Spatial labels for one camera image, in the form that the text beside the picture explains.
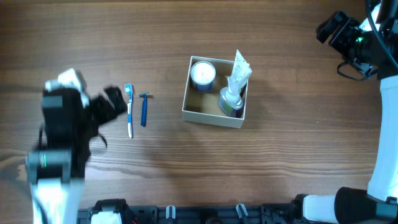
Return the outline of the blue white toothbrush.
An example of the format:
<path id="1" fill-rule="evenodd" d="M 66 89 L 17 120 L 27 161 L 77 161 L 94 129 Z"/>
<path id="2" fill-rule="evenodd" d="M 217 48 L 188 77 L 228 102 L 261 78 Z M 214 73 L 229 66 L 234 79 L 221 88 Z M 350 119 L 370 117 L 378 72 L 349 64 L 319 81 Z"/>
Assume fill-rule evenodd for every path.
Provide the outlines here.
<path id="1" fill-rule="evenodd" d="M 134 96 L 133 86 L 130 83 L 125 84 L 124 91 L 129 96 L 127 104 L 127 131 L 128 131 L 128 136 L 132 139 L 133 138 L 132 106 L 133 106 L 133 96 Z"/>

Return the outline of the blue disposable razor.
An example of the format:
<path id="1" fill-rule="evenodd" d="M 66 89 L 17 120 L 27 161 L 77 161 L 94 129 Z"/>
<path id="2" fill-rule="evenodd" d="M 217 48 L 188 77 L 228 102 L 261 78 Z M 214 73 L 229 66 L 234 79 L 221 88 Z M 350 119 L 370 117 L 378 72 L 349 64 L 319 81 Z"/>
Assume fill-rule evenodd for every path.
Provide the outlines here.
<path id="1" fill-rule="evenodd" d="M 143 99 L 142 102 L 142 111 L 141 111 L 141 126 L 146 127 L 147 122 L 147 98 L 149 96 L 149 92 L 138 94 L 139 98 Z"/>

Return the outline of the white cosmetic tube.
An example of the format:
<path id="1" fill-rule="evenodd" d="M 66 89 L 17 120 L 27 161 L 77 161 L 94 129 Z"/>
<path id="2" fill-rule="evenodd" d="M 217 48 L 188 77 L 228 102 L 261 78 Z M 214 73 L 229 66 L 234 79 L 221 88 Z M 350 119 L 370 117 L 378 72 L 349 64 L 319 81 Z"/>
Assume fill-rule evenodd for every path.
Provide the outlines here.
<path id="1" fill-rule="evenodd" d="M 240 51 L 236 51 L 236 56 L 234 60 L 233 70 L 231 73 L 231 78 L 234 84 L 237 84 L 242 88 L 249 80 L 252 74 L 252 69 L 250 64 L 243 58 Z"/>

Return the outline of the blue jar white lid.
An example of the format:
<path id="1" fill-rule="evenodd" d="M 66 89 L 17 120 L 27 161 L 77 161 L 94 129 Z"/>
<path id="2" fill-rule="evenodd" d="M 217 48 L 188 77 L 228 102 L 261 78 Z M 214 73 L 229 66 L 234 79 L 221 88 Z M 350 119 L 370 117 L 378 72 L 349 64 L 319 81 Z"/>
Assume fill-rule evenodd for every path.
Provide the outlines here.
<path id="1" fill-rule="evenodd" d="M 192 86 L 199 92 L 211 91 L 215 77 L 216 69 L 210 62 L 199 61 L 193 64 L 190 69 Z"/>

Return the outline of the clear blue spray bottle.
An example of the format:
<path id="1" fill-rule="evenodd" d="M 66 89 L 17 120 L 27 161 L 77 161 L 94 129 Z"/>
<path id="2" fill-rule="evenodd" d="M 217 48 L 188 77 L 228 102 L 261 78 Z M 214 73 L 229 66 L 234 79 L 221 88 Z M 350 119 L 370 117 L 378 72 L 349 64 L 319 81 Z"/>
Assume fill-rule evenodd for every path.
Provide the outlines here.
<path id="1" fill-rule="evenodd" d="M 240 95 L 241 88 L 232 77 L 228 77 L 227 82 L 228 86 L 220 90 L 218 106 L 226 116 L 240 118 L 244 107 L 244 102 Z"/>

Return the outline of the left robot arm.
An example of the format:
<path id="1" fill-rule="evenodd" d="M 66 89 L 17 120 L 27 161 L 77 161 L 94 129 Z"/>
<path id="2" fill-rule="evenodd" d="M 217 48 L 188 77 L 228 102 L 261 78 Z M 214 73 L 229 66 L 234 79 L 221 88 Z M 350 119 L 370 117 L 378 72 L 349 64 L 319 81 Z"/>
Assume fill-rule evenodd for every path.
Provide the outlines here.
<path id="1" fill-rule="evenodd" d="M 127 110 L 119 87 L 108 86 L 104 92 L 88 105 L 75 88 L 43 92 L 39 136 L 47 140 L 38 141 L 25 160 L 36 223 L 78 221 L 90 140 L 99 136 L 101 125 Z"/>

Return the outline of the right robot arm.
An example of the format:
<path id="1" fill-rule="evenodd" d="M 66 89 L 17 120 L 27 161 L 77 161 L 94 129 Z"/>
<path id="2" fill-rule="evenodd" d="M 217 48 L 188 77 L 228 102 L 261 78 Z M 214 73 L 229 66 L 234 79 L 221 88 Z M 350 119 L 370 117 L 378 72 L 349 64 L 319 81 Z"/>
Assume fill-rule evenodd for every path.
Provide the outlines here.
<path id="1" fill-rule="evenodd" d="M 340 188 L 333 195 L 297 195 L 289 204 L 290 222 L 397 223 L 397 1 L 365 1 L 358 22 L 336 11 L 317 29 L 361 80 L 380 81 L 382 118 L 376 164 L 366 190 Z"/>

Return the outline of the white cardboard box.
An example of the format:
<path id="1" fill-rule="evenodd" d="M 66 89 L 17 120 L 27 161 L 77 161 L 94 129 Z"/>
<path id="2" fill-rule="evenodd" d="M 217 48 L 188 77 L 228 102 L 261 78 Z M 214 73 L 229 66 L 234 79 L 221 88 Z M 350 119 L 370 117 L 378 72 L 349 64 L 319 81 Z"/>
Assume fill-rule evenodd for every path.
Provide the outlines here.
<path id="1" fill-rule="evenodd" d="M 187 75 L 182 105 L 183 120 L 194 123 L 240 128 L 245 120 L 246 107 L 243 107 L 241 117 L 234 118 L 226 116 L 218 106 L 220 90 L 228 86 L 226 76 L 231 74 L 234 62 L 232 60 L 192 56 L 190 58 L 189 67 L 192 68 L 193 65 L 199 61 L 211 63 L 215 67 L 216 77 L 211 91 L 200 93 L 194 89 L 190 74 Z"/>

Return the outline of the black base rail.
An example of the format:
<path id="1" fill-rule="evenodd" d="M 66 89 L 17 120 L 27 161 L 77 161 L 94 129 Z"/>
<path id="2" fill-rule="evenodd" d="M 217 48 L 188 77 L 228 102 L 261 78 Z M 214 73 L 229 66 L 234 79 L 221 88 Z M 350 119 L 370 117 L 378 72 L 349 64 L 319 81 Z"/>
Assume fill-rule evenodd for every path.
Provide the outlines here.
<path id="1" fill-rule="evenodd" d="M 175 207 L 170 212 L 154 205 L 130 206 L 137 217 L 136 223 L 144 224 L 206 224 L 206 223 L 302 223 L 292 215 L 289 204 L 263 204 L 246 206 L 243 214 L 237 206 Z"/>

